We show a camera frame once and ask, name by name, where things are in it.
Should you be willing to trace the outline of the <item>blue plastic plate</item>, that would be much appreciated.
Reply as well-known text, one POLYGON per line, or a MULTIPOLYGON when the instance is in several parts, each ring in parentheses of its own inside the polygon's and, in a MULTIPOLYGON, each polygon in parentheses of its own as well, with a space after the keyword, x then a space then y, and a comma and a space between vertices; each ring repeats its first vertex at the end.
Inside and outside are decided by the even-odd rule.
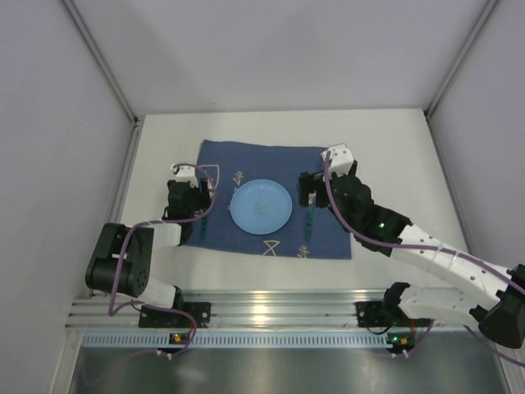
POLYGON ((266 179, 249 181, 232 196, 231 218, 241 230, 257 236, 280 230, 293 211, 290 193, 281 184, 266 179))

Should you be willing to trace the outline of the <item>spoon with blue handle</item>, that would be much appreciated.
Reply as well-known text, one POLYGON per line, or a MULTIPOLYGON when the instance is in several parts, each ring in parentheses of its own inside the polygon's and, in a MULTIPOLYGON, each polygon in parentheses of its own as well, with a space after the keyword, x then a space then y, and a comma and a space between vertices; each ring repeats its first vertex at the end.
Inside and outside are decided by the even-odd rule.
POLYGON ((315 199, 316 194, 312 193, 308 195, 308 211, 306 219, 306 230, 305 230, 305 240, 309 242, 312 238, 313 233, 313 214, 315 209, 315 199))

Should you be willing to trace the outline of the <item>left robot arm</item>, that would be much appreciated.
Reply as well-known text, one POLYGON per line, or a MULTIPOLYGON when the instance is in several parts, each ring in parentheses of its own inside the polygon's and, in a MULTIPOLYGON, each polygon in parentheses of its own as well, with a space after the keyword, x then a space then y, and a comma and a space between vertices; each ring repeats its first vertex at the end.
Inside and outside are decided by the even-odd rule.
POLYGON ((94 291, 130 296, 164 309, 182 309, 181 289, 153 275, 153 252, 188 242, 198 215, 210 207, 208 181, 167 182, 168 205, 162 218, 134 229, 105 224, 85 272, 85 284, 94 291))

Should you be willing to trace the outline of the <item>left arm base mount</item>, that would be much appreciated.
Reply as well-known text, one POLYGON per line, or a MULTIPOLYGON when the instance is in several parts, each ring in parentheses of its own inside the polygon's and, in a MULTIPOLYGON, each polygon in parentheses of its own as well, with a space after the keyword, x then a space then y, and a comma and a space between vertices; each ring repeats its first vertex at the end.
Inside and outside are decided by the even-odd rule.
POLYGON ((165 312, 143 306, 140 309, 140 328, 205 328, 211 318, 208 302, 185 302, 182 313, 165 312))

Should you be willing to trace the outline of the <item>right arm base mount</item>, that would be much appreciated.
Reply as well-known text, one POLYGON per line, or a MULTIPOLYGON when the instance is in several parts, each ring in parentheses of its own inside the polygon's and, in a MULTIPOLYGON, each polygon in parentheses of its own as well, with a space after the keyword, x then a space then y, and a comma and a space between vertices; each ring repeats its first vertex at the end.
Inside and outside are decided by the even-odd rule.
POLYGON ((359 301, 354 305, 361 328, 423 328, 431 322, 428 318, 408 318, 400 311, 389 312, 381 301, 359 301))

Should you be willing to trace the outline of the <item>black handled knife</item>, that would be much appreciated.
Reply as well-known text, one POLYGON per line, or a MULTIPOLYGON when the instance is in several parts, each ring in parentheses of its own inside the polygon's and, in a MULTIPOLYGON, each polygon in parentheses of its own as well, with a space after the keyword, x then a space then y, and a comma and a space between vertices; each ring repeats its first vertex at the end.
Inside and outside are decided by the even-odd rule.
MULTIPOLYGON (((207 210, 209 210, 212 207, 212 203, 215 199, 216 194, 216 184, 213 180, 207 181, 207 188, 208 188, 208 194, 210 202, 207 206, 207 210)), ((199 233, 199 239, 201 241, 204 241, 207 236, 207 230, 208 230, 208 216, 205 216, 201 221, 201 227, 200 227, 200 233, 199 233)))

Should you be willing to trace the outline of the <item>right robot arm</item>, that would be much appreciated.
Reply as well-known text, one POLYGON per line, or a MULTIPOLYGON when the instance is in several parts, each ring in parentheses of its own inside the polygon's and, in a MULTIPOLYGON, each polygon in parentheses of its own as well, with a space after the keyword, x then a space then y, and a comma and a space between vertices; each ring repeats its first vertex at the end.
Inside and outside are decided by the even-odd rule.
POLYGON ((303 172, 298 196, 328 208, 361 246, 412 264, 446 286, 426 288, 396 282, 384 293, 381 312, 391 326, 432 319, 476 328, 486 339, 509 349, 524 343, 524 266, 505 268, 437 240, 409 218, 376 204, 371 190, 351 165, 344 175, 303 172))

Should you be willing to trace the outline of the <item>blue cloth placemat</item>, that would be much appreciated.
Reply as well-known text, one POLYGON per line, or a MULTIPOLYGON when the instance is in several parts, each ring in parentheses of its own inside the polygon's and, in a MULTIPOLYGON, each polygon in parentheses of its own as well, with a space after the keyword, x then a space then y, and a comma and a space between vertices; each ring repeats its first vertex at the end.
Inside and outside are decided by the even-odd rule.
POLYGON ((350 259, 349 234, 326 208, 315 207, 312 238, 309 242, 305 240, 308 207, 299 206, 298 178, 302 172, 315 173, 322 170, 321 152, 320 147, 203 141, 197 164, 216 183, 217 197, 208 215, 206 239, 199 239, 201 220, 194 224, 189 245, 267 257, 350 259), (245 183, 257 179, 281 184, 290 193, 293 203, 290 220, 280 230, 262 236, 252 235, 238 228, 230 213, 233 194, 245 183))

